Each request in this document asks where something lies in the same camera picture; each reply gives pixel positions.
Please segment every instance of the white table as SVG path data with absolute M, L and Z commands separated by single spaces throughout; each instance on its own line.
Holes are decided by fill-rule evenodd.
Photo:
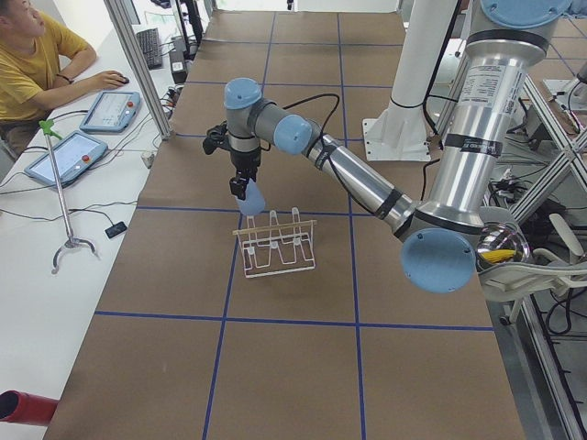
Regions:
M 118 70 L 130 80 L 120 90 L 140 92 L 114 31 L 98 54 L 98 61 L 83 77 L 103 70 Z M 168 57 L 161 69 L 150 72 L 158 93 L 163 96 L 173 85 Z M 89 109 L 94 99 L 95 94 L 86 96 L 55 110 L 53 115 Z M 122 134 L 94 136 L 113 148 L 148 115 L 149 109 L 143 104 Z M 54 130 L 67 135 L 78 128 L 82 118 L 82 115 L 75 115 L 59 119 Z M 156 149 L 154 145 L 159 144 L 157 137 L 153 145 L 156 136 L 155 125 L 146 124 L 121 156 L 102 168 L 87 172 L 66 188 L 68 207 L 136 201 L 149 174 L 140 156 L 143 151 Z M 45 146 L 42 134 L 37 134 L 30 145 Z M 34 150 L 23 154 L 4 182 L 40 154 L 42 151 Z M 0 188 L 0 193 L 40 186 L 29 177 L 18 175 Z M 51 189 L 0 195 L 0 208 L 48 218 L 61 215 L 57 193 Z M 128 225 L 135 206 L 95 209 L 107 213 L 114 223 L 124 221 Z M 53 255 L 67 238 L 63 221 L 34 221 L 0 214 L 0 334 L 4 340 L 0 348 L 0 393 L 19 390 L 60 398 L 124 237 L 123 234 L 109 239 L 105 234 L 109 226 L 103 215 L 73 214 L 75 235 L 91 240 L 99 259 L 88 247 L 67 250 L 60 256 L 59 272 L 52 275 Z M 6 440 L 37 440 L 44 433 L 42 427 L 0 423 L 0 438 Z

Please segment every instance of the tablet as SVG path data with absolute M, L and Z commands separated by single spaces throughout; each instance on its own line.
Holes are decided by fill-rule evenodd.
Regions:
M 82 131 L 74 131 L 53 147 L 57 169 L 61 183 L 68 184 L 75 181 L 92 164 L 99 160 L 107 150 L 105 142 L 86 135 Z M 55 174 L 51 167 L 49 153 L 25 168 L 26 175 L 47 185 L 55 184 Z
M 120 133 L 135 116 L 140 105 L 137 92 L 102 91 L 82 121 L 86 133 Z

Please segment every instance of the keyboard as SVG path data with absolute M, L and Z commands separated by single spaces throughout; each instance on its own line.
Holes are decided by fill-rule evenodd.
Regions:
M 152 29 L 141 30 L 135 35 L 147 62 L 147 67 L 149 69 L 161 67 L 163 65 L 163 59 L 161 56 L 161 45 L 159 44 L 159 31 L 154 27 Z

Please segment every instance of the red cylinder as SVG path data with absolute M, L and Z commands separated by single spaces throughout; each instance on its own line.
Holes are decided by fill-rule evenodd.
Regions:
M 27 392 L 6 391 L 0 394 L 0 422 L 49 426 L 57 403 Z

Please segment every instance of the yellow shirt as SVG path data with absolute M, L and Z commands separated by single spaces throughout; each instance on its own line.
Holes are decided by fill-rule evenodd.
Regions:
M 35 38 L 35 53 L 23 55 L 0 40 L 0 122 L 38 119 L 46 111 L 28 100 L 49 90 L 61 71 L 59 55 L 73 58 L 88 43 L 50 16 L 40 13 L 45 34 Z

